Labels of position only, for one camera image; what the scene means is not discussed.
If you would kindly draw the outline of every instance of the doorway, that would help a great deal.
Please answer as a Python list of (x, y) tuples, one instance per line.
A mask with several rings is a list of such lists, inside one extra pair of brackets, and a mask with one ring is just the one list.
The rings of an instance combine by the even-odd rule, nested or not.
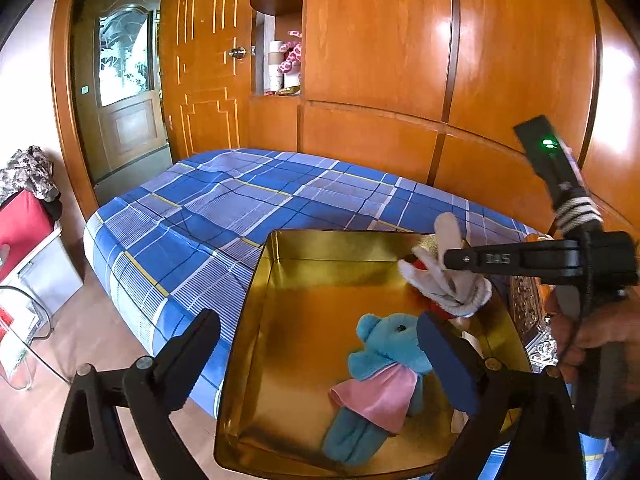
[(75, 0), (74, 105), (98, 205), (167, 170), (162, 113), (160, 0)]

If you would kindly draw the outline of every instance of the human hand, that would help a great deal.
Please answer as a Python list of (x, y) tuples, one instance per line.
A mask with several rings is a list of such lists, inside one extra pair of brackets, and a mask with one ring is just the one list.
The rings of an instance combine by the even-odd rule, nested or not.
[[(555, 292), (547, 298), (545, 310), (556, 314), (550, 325), (560, 355), (569, 341), (574, 321), (562, 314)], [(585, 359), (585, 349), (614, 341), (625, 343), (628, 400), (640, 397), (640, 298), (632, 289), (628, 289), (626, 300), (602, 306), (582, 322), (564, 362), (559, 365), (564, 380), (573, 383), (578, 378), (577, 367)]]

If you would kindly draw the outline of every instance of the pink spotted plush toy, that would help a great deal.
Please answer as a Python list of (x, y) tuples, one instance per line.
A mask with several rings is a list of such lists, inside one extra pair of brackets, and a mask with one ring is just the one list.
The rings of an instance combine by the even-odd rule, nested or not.
[[(302, 38), (302, 33), (297, 30), (290, 30), (289, 35), (294, 38)], [(299, 41), (287, 41), (280, 47), (281, 52), (289, 52), (287, 59), (280, 63), (278, 72), (286, 74), (291, 72), (294, 65), (299, 65), (302, 61), (302, 44)]]

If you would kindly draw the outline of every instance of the teddy bear head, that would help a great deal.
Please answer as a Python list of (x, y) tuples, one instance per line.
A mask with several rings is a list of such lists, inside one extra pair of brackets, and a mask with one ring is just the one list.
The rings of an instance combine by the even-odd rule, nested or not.
[(418, 346), (417, 324), (418, 318), (410, 314), (386, 317), (365, 314), (358, 322), (356, 334), (367, 352), (424, 375), (431, 371), (431, 363)]

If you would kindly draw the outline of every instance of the bedspread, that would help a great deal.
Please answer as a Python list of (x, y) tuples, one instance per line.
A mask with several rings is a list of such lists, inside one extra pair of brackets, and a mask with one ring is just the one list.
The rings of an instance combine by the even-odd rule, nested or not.
[(245, 292), (274, 229), (433, 233), (443, 211), (472, 245), (520, 241), (532, 229), (441, 190), (330, 158), (264, 150), (192, 156), (101, 207), (87, 222), (87, 259), (151, 354), (203, 308), (220, 342), (191, 397), (213, 414)]

